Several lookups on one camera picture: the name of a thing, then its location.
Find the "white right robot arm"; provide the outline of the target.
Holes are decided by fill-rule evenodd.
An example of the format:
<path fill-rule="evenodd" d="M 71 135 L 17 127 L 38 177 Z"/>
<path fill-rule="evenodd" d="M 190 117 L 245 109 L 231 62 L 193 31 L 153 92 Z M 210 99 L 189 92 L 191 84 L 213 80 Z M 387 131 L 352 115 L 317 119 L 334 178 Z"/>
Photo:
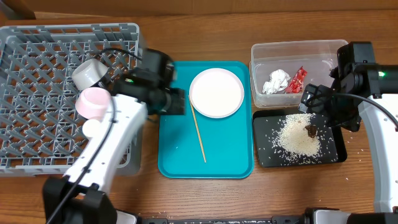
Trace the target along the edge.
<path fill-rule="evenodd" d="M 300 223 L 397 223 L 397 66 L 380 65 L 370 42 L 350 42 L 337 51 L 330 87 L 308 84 L 299 104 L 321 114 L 327 126 L 358 131 L 365 125 L 374 171 L 374 212 L 308 208 Z"/>

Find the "white tissue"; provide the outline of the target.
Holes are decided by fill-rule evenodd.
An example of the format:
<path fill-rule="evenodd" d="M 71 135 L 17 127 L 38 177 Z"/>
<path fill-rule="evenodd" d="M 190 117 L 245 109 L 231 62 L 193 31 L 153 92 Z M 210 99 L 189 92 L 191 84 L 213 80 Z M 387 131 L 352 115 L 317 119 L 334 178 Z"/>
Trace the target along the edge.
<path fill-rule="evenodd" d="M 273 71 L 269 78 L 270 80 L 265 82 L 262 87 L 262 92 L 267 95 L 283 91 L 287 88 L 290 80 L 289 74 L 282 69 Z"/>

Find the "grey-white bowl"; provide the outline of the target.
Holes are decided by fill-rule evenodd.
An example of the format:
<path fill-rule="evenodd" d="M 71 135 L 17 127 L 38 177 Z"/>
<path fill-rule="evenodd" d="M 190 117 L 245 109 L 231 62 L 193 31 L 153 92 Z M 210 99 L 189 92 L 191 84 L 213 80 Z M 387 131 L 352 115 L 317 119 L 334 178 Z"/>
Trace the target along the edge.
<path fill-rule="evenodd" d="M 111 81 L 108 69 L 99 60 L 92 58 L 73 71 L 72 80 L 80 91 L 93 86 L 105 87 Z"/>

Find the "small pink-white bowl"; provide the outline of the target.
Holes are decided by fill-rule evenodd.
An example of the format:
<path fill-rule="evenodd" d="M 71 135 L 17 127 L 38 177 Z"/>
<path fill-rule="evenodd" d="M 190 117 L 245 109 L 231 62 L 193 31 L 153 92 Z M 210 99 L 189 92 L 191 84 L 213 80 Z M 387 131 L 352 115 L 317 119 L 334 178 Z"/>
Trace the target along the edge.
<path fill-rule="evenodd" d="M 102 120 L 110 104 L 111 95 L 108 90 L 100 87 L 89 87 L 83 90 L 76 103 L 75 109 L 86 119 Z"/>

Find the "red snack wrapper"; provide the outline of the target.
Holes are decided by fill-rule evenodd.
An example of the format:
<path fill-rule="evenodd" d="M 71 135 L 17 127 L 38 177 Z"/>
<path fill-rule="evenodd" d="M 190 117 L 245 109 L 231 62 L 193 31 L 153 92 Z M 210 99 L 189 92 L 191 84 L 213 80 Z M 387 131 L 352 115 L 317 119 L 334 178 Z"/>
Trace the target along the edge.
<path fill-rule="evenodd" d="M 300 67 L 292 81 L 285 89 L 286 93 L 301 93 L 304 86 L 304 79 L 307 76 L 307 71 Z"/>

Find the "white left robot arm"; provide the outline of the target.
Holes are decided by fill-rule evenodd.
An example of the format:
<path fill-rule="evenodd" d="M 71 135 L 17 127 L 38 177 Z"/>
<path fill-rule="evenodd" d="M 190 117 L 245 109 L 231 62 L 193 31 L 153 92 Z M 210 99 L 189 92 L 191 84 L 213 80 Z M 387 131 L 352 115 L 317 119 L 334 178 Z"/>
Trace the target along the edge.
<path fill-rule="evenodd" d="M 110 104 L 99 131 L 60 179 L 50 177 L 42 195 L 47 223 L 141 222 L 116 209 L 108 194 L 117 166 L 149 115 L 183 115 L 185 92 L 170 86 L 174 61 L 146 49 L 141 63 L 121 75 L 111 90 Z"/>

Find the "large white plate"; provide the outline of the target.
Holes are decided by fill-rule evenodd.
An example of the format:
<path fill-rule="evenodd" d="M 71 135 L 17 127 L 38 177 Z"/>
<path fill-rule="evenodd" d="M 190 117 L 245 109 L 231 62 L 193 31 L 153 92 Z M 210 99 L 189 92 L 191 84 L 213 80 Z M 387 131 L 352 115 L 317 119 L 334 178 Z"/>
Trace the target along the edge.
<path fill-rule="evenodd" d="M 223 68 L 209 68 L 200 72 L 189 89 L 191 105 L 209 118 L 226 118 L 241 107 L 244 87 L 233 72 Z"/>

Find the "cream white cup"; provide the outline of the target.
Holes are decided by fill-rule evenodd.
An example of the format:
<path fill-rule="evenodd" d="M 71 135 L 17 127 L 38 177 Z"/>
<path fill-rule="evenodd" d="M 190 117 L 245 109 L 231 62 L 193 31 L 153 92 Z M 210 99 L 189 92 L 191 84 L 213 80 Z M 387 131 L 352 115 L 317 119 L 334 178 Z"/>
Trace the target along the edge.
<path fill-rule="evenodd" d="M 97 135 L 101 122 L 97 119 L 88 119 L 82 126 L 82 132 L 87 139 Z"/>

